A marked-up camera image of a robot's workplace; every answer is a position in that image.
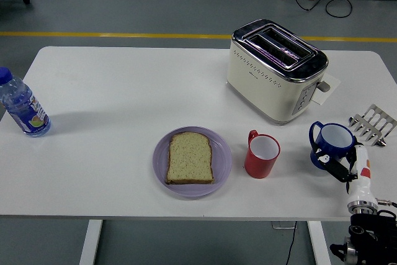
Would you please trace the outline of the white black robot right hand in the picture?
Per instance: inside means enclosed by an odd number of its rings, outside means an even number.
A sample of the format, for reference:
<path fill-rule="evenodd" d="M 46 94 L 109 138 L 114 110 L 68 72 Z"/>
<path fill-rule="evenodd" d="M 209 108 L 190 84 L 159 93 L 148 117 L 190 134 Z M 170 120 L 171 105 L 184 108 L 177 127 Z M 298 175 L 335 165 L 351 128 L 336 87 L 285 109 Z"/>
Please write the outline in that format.
<path fill-rule="evenodd" d="M 361 143 L 356 143 L 350 149 L 346 156 L 349 162 L 347 168 L 330 157 L 315 142 L 311 142 L 311 146 L 317 162 L 334 178 L 346 184 L 349 212 L 375 214 L 378 210 L 378 203 L 370 190 L 371 170 L 366 147 Z"/>

